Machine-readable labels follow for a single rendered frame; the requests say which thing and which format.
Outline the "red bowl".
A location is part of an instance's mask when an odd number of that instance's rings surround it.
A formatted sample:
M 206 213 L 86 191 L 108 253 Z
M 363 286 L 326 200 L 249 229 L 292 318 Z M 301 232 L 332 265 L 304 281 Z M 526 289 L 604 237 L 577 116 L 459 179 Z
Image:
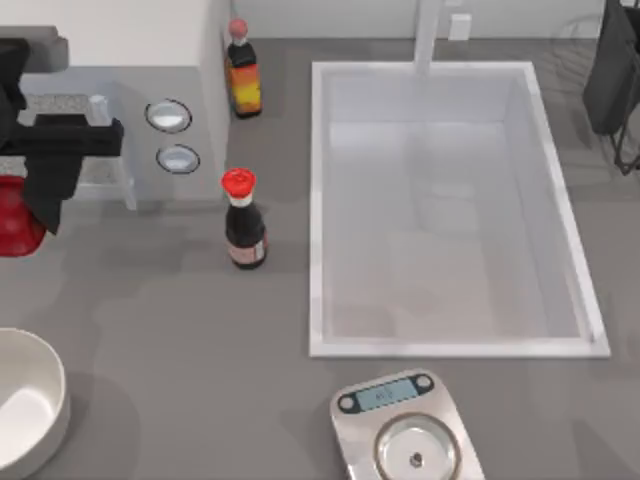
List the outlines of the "red bowl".
M 23 199 L 24 183 L 23 177 L 0 175 L 0 257 L 31 255 L 46 235 Z

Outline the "grey rounded box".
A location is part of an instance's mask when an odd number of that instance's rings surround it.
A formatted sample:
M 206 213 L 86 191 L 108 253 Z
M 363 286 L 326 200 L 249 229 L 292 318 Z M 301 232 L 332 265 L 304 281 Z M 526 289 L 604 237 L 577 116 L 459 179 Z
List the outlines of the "grey rounded box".
M 55 26 L 0 26 L 0 40 L 9 38 L 21 38 L 29 44 L 24 73 L 55 73 L 69 66 L 68 41 Z

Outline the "large round microwave knob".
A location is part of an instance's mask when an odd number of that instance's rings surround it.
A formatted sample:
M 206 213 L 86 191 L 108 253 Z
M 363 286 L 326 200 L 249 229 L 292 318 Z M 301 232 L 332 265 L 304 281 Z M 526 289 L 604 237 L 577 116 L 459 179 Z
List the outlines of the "large round microwave knob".
M 160 132 L 176 134 L 189 128 L 192 114 L 183 103 L 174 99 L 164 99 L 146 106 L 145 119 L 151 127 Z

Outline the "small round microwave knob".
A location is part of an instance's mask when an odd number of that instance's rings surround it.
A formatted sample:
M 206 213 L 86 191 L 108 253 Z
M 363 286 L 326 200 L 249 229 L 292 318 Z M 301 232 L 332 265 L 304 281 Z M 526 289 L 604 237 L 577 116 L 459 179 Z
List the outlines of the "small round microwave knob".
M 157 164 L 174 175 L 189 175 L 200 166 L 200 156 L 191 147 L 175 144 L 160 148 L 156 153 Z

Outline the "red-capped soy sauce bottle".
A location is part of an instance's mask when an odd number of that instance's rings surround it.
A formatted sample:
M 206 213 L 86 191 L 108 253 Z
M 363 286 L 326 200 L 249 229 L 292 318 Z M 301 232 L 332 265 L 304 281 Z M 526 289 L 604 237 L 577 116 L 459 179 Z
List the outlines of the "red-capped soy sauce bottle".
M 229 205 L 225 216 L 227 251 L 239 269 L 256 269 L 268 252 L 263 215 L 254 202 L 256 175 L 248 168 L 234 167 L 221 178 Z

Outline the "dark bottle with orange label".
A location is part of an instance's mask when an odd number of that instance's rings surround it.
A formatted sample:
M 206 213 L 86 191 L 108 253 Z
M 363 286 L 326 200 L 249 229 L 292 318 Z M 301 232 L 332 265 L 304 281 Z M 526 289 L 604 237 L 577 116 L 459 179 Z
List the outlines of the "dark bottle with orange label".
M 239 17 L 228 24 L 226 76 L 235 115 L 240 119 L 260 115 L 263 102 L 256 52 L 248 40 L 248 24 Z

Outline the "white bowl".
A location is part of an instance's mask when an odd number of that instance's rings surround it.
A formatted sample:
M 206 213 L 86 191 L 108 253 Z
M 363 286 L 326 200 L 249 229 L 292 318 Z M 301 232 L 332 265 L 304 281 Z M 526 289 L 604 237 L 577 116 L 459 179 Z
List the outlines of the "white bowl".
M 60 449 L 71 418 L 65 366 L 38 335 L 0 327 L 0 480 L 25 480 Z

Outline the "tall white tap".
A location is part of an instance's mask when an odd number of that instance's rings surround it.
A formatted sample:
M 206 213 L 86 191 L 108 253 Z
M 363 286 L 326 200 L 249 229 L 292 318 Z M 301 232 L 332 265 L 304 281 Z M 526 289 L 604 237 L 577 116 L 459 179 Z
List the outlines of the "tall white tap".
M 442 4 L 443 0 L 417 0 L 413 64 L 419 75 L 429 71 Z

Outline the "white sink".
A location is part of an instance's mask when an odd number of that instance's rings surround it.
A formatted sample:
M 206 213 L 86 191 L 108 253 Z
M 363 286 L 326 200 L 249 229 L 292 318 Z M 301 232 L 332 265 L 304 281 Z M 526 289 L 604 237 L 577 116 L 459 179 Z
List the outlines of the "white sink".
M 534 66 L 312 65 L 309 352 L 607 358 Z

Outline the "silver kitchen scale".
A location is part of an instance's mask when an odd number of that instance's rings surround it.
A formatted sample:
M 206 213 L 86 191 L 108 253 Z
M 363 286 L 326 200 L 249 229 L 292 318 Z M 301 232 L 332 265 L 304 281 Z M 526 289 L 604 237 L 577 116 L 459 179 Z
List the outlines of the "silver kitchen scale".
M 344 387 L 329 408 L 348 480 L 487 480 L 451 393 L 427 369 Z

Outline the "white wall socket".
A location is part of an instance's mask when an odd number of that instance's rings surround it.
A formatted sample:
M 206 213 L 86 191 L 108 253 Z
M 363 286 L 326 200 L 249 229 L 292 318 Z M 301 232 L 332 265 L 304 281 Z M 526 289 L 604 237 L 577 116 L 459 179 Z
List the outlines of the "white wall socket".
M 468 41 L 472 29 L 472 15 L 469 13 L 455 13 L 450 17 L 449 41 Z

